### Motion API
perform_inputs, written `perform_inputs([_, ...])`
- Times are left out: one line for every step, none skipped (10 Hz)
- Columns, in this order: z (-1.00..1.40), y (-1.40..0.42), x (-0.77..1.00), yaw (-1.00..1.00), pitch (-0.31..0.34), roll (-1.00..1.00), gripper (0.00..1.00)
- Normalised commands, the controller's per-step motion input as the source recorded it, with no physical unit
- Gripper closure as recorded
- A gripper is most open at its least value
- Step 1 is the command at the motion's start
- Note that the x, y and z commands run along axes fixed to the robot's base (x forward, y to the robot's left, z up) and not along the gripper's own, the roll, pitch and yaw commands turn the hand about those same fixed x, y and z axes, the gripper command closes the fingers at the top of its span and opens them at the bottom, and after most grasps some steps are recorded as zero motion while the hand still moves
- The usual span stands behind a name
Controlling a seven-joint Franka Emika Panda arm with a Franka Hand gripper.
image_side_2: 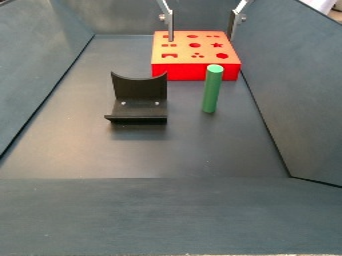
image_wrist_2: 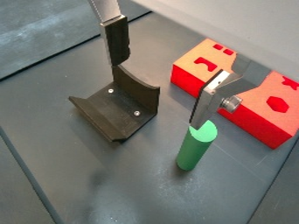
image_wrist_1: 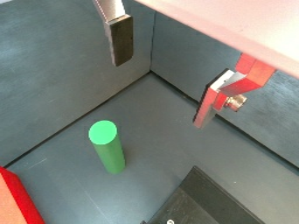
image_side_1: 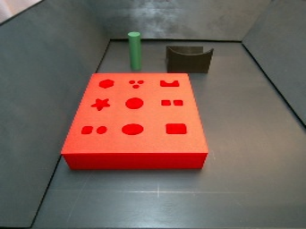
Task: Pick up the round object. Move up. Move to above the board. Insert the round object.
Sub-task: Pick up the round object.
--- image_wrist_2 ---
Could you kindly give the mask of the gripper black and silver left finger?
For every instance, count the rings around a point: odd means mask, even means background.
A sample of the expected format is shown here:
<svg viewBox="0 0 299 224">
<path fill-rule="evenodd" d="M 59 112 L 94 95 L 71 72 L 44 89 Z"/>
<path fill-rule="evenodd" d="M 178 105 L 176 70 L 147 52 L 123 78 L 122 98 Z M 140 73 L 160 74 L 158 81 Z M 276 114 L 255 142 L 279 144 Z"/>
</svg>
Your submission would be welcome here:
<svg viewBox="0 0 299 224">
<path fill-rule="evenodd" d="M 96 15 L 100 34 L 107 42 L 110 63 L 115 67 L 130 57 L 127 16 L 119 9 L 118 0 L 88 0 Z"/>
</svg>

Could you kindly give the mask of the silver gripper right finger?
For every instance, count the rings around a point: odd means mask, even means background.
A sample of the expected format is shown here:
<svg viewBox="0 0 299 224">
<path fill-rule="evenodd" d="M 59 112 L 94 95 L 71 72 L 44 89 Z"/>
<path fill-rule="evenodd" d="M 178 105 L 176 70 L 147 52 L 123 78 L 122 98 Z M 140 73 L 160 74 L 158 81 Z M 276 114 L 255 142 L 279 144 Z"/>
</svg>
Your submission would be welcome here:
<svg viewBox="0 0 299 224">
<path fill-rule="evenodd" d="M 228 112 L 236 110 L 242 102 L 238 94 L 256 88 L 271 72 L 268 67 L 242 54 L 236 56 L 231 70 L 230 73 L 220 69 L 200 88 L 190 119 L 190 124 L 196 130 L 219 108 Z"/>
</svg>

